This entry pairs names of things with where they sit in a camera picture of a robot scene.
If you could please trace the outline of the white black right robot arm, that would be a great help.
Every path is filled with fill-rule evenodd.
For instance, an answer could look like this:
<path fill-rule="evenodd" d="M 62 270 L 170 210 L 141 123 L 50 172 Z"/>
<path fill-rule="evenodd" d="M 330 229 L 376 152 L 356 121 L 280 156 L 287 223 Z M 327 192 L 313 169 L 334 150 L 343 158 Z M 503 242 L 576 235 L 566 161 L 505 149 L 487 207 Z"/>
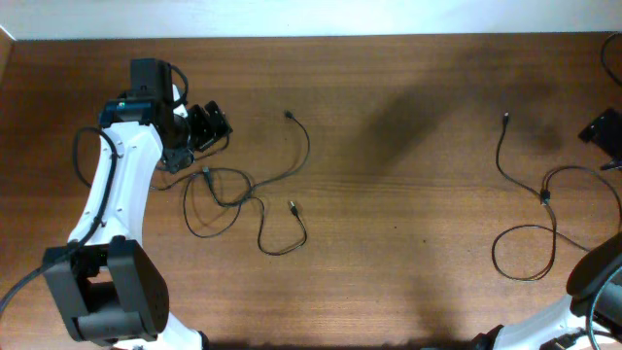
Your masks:
<path fill-rule="evenodd" d="M 550 220 L 548 227 L 524 224 L 499 233 L 491 246 L 491 261 L 495 271 L 512 281 L 536 282 L 552 269 L 557 256 L 558 240 L 563 239 L 582 250 L 585 256 L 570 274 L 566 294 L 531 318 L 514 325 L 498 325 L 473 338 L 469 349 L 599 349 L 601 345 L 621 341 L 621 233 L 616 232 L 601 245 L 589 249 L 558 230 L 558 220 L 551 206 L 551 182 L 561 172 L 586 172 L 604 184 L 613 194 L 616 206 L 621 195 L 601 174 L 588 167 L 569 164 L 552 168 L 543 175 L 537 190 L 508 175 L 501 167 L 501 146 L 508 129 L 510 116 L 501 117 L 501 135 L 495 152 L 495 166 L 502 177 L 532 194 L 544 208 Z M 541 229 L 551 234 L 551 249 L 545 267 L 531 276 L 512 276 L 501 269 L 497 246 L 501 239 L 520 229 Z"/>

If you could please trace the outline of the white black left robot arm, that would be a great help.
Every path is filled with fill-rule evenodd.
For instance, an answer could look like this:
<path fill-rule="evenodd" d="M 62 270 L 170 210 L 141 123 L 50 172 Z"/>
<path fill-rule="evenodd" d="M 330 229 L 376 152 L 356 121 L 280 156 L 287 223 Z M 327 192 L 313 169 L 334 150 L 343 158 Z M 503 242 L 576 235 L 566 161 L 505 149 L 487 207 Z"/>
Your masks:
<path fill-rule="evenodd" d="M 69 335 L 120 349 L 206 349 L 207 336 L 170 311 L 162 275 L 142 247 L 149 187 L 163 136 L 204 151 L 231 132 L 214 101 L 178 107 L 148 98 L 105 104 L 100 155 L 84 212 L 64 246 L 46 250 L 44 277 Z"/>

